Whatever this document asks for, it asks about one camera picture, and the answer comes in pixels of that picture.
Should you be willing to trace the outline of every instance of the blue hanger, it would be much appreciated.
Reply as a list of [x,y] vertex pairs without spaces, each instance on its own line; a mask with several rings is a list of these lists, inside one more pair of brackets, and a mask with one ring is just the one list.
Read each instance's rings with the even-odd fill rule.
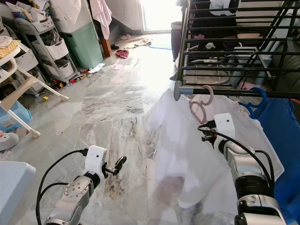
[[261,93],[262,95],[262,101],[260,102],[260,104],[258,105],[254,105],[251,102],[249,102],[248,104],[243,103],[243,102],[239,102],[240,105],[244,106],[245,108],[247,108],[250,112],[250,118],[252,119],[256,119],[256,115],[254,114],[254,111],[252,110],[252,108],[264,108],[267,104],[267,93],[264,89],[262,88],[258,88],[258,87],[253,87],[250,90],[256,90],[259,93]]

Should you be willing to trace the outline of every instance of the doorway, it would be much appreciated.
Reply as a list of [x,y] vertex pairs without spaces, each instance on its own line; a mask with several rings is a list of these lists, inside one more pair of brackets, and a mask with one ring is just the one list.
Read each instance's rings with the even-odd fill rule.
[[171,23],[181,21],[176,0],[141,0],[144,31],[170,31]]

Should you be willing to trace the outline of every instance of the black cable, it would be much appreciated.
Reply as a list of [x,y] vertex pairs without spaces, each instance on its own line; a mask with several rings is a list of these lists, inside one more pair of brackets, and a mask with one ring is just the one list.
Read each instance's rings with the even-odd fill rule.
[[274,168],[273,168],[273,164],[272,164],[272,160],[271,160],[270,156],[268,155],[267,152],[265,152],[263,150],[256,150],[255,152],[262,153],[267,157],[268,162],[269,162],[269,166],[270,166],[270,171],[271,171],[271,180],[272,180],[272,184],[273,184],[273,187],[274,187],[275,186]]
[[63,157],[61,157],[59,160],[57,160],[55,163],[53,163],[52,166],[50,166],[48,168],[48,170],[45,172],[45,174],[43,175],[43,178],[41,180],[41,183],[39,185],[39,188],[38,188],[38,192],[37,192],[37,205],[36,205],[36,217],[37,217],[37,224],[38,225],[42,225],[42,222],[41,222],[41,216],[40,216],[40,211],[39,211],[39,202],[41,201],[41,191],[42,191],[42,187],[43,187],[43,183],[44,183],[44,180],[47,176],[47,174],[49,173],[49,171],[56,165],[58,164],[61,160],[63,160],[65,157],[71,155],[71,154],[74,154],[74,153],[77,153],[77,152],[80,152],[82,153],[83,150],[76,150],[76,151],[72,151],[72,152],[69,152],[68,154],[64,155]]
[[55,186],[55,185],[67,185],[67,184],[68,184],[68,183],[63,183],[63,182],[58,182],[58,183],[50,184],[49,186],[47,186],[47,187],[43,190],[43,192],[41,193],[41,198],[40,198],[40,199],[42,199],[43,195],[45,194],[45,192],[46,192],[49,188],[51,188],[51,187],[53,187],[53,186]]
[[261,162],[261,160],[259,160],[259,158],[258,158],[255,154],[253,154],[248,148],[246,148],[244,145],[242,145],[242,144],[239,143],[238,141],[232,139],[231,137],[228,137],[228,136],[226,136],[226,135],[224,135],[224,134],[221,134],[221,133],[219,133],[219,132],[217,132],[217,131],[200,129],[199,127],[198,127],[198,130],[200,130],[200,131],[202,131],[202,132],[208,132],[208,133],[212,133],[212,134],[219,135],[219,136],[221,136],[221,137],[223,137],[223,138],[226,138],[227,140],[229,140],[229,141],[231,141],[231,142],[237,144],[237,145],[240,146],[243,150],[245,150],[245,151],[246,151],[249,155],[251,155],[251,156],[256,160],[256,162],[261,166],[263,172],[264,172],[265,175],[266,175],[266,178],[267,178],[269,187],[270,187],[270,189],[272,190],[272,192],[274,192],[274,186],[273,186],[273,183],[272,183],[272,181],[271,181],[270,175],[269,175],[269,173],[268,173],[266,167],[265,167],[264,164]]

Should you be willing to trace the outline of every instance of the green laundry basket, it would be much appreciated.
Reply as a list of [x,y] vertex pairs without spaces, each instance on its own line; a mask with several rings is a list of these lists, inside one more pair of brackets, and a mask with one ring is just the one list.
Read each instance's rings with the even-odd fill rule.
[[93,23],[73,33],[62,33],[62,36],[77,66],[85,69],[94,68],[103,60]]

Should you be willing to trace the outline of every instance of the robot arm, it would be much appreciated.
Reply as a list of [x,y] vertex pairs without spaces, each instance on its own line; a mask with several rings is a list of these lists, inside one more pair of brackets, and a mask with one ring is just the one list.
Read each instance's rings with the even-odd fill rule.
[[88,205],[94,189],[104,182],[108,173],[117,175],[126,157],[121,157],[115,168],[106,166],[104,162],[106,149],[90,146],[85,159],[83,175],[66,185],[61,199],[45,221],[45,225],[77,225],[83,209]]
[[[273,198],[272,184],[258,162],[242,147],[222,136],[236,139],[233,120],[229,113],[215,115],[214,121],[199,127],[206,135],[203,141],[212,143],[228,162],[237,192],[238,212],[235,225],[285,225],[277,201]],[[252,154],[255,151],[247,148]]]

